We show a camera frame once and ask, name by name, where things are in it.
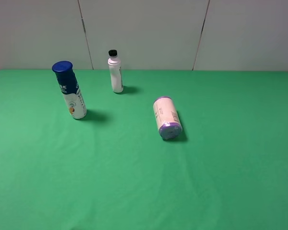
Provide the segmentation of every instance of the purple lid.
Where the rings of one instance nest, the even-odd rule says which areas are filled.
[[[159,129],[160,136],[167,140],[177,137],[182,132],[182,127],[177,122],[165,123]]]
[[[162,96],[162,97],[158,97],[157,99],[155,99],[154,103],[155,103],[156,101],[158,101],[159,99],[161,99],[161,98],[169,98],[169,99],[171,99],[171,98],[168,97],[168,96]]]

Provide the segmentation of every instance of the green cloth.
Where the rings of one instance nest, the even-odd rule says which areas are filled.
[[[0,230],[288,230],[288,72],[75,73],[82,120],[51,70],[0,71]]]

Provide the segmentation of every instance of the bottle with blue cap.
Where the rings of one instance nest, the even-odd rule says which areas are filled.
[[[86,106],[75,73],[72,70],[72,63],[69,61],[59,61],[52,66],[52,71],[57,76],[66,105],[72,117],[75,119],[85,117]]]

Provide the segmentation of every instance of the black cap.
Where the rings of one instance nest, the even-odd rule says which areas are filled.
[[[109,51],[110,57],[116,57],[117,56],[117,51],[115,49],[112,49]]]

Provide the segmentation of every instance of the can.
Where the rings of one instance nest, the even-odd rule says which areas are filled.
[[[52,66],[63,93],[66,105],[74,119],[81,119],[86,115],[86,106],[77,82],[75,73],[72,70],[72,63],[59,61]]]
[[[159,97],[153,108],[160,136],[165,140],[177,137],[182,132],[182,126],[172,99]]]

